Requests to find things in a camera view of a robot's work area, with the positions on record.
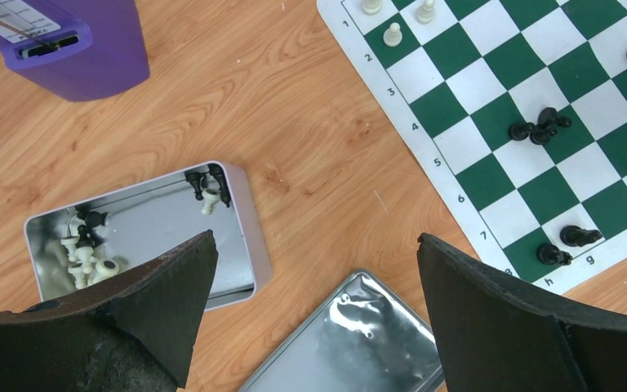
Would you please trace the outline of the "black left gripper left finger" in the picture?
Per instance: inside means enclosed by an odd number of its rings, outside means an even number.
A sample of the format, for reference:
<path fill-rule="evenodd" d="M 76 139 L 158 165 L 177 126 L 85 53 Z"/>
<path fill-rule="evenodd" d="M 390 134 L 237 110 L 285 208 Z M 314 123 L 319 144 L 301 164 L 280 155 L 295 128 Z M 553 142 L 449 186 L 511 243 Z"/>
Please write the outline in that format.
<path fill-rule="evenodd" d="M 0 391 L 185 387 L 217 261 L 207 230 L 80 291 L 0 312 Z"/>

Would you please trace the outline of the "white chess piece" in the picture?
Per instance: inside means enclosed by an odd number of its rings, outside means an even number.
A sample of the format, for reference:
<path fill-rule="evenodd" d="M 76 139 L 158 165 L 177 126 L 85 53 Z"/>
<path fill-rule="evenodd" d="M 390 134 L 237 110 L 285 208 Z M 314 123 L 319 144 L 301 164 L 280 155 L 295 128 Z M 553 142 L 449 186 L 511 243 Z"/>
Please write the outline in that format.
<path fill-rule="evenodd" d="M 435 1 L 423 0 L 415 11 L 415 18 L 421 24 L 430 23 L 435 17 Z"/>

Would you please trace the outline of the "silver tin box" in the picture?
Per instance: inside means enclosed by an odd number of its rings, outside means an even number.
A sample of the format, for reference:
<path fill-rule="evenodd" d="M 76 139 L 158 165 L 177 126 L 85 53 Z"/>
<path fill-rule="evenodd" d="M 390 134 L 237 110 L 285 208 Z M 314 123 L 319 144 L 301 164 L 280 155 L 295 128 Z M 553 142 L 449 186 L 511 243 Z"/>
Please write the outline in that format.
<path fill-rule="evenodd" d="M 77 291 L 60 240 L 89 238 L 94 256 L 115 260 L 123 273 L 211 231 L 218 261 L 207 308 L 251 299 L 273 269 L 246 171 L 208 161 L 48 212 L 24 223 L 39 296 Z"/>

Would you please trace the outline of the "white chess pieces in tin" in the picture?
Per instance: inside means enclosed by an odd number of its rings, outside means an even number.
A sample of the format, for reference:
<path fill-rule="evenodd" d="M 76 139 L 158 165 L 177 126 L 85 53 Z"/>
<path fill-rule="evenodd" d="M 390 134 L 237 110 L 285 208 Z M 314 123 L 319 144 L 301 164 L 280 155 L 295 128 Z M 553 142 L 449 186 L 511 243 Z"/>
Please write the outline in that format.
<path fill-rule="evenodd" d="M 94 256 L 94 243 L 89 238 L 69 236 L 62 238 L 60 244 L 68 253 L 68 273 L 73 277 L 76 289 L 80 290 L 111 278 L 121 272 L 121 266 L 112 259 L 100 259 Z"/>

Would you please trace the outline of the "green white chess board mat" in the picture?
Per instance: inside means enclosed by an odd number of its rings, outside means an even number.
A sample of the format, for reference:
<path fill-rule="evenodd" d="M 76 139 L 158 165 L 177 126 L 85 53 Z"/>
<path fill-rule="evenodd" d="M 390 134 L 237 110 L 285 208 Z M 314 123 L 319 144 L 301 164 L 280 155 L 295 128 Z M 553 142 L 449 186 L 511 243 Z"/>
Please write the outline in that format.
<path fill-rule="evenodd" d="M 480 260 L 562 293 L 627 259 L 627 1 L 320 1 Z"/>

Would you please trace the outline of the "white chess pawn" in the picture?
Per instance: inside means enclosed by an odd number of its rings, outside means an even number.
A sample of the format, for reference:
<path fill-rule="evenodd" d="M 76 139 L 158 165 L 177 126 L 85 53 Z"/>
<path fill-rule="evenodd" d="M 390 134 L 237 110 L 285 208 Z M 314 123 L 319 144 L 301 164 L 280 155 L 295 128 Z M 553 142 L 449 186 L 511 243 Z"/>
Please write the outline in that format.
<path fill-rule="evenodd" d="M 398 22 L 393 22 L 384 31 L 383 43 L 387 47 L 397 47 L 402 41 L 402 28 Z"/>

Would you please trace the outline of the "silver tin lid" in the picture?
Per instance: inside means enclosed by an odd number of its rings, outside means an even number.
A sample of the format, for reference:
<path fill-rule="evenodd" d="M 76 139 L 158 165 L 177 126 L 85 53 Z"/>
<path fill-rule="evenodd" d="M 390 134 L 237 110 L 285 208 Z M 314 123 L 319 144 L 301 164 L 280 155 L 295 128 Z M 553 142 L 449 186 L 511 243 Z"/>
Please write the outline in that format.
<path fill-rule="evenodd" d="M 242 391 L 436 391 L 430 325 L 366 269 L 355 270 L 255 370 Z"/>

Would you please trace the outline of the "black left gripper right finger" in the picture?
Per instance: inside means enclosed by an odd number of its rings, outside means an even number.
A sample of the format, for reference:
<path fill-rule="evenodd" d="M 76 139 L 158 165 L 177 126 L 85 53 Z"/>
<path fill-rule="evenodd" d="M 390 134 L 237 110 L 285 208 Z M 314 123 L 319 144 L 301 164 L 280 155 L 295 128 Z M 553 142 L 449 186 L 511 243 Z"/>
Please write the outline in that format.
<path fill-rule="evenodd" d="M 526 283 L 432 234 L 418 243 L 450 391 L 627 391 L 627 314 Z"/>

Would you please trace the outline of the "black chess piece cluster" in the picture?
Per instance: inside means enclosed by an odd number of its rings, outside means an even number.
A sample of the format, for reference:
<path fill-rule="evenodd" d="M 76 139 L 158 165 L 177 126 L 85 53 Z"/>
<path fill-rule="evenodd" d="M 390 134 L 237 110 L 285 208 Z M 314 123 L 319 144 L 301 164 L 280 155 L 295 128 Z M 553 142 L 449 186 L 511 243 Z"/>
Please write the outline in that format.
<path fill-rule="evenodd" d="M 509 126 L 508 135 L 511 140 L 528 139 L 534 145 L 546 145 L 558 134 L 559 128 L 568 128 L 572 120 L 560 114 L 553 107 L 544 108 L 533 122 L 515 122 Z"/>

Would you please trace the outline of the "purple metronome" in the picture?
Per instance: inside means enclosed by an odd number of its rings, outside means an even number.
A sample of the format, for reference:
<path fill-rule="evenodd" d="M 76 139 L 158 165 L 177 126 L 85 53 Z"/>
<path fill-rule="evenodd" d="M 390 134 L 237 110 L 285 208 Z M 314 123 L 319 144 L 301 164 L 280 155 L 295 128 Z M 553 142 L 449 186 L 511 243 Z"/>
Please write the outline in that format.
<path fill-rule="evenodd" d="M 150 75 L 133 1 L 0 1 L 0 53 L 9 70 L 73 102 Z"/>

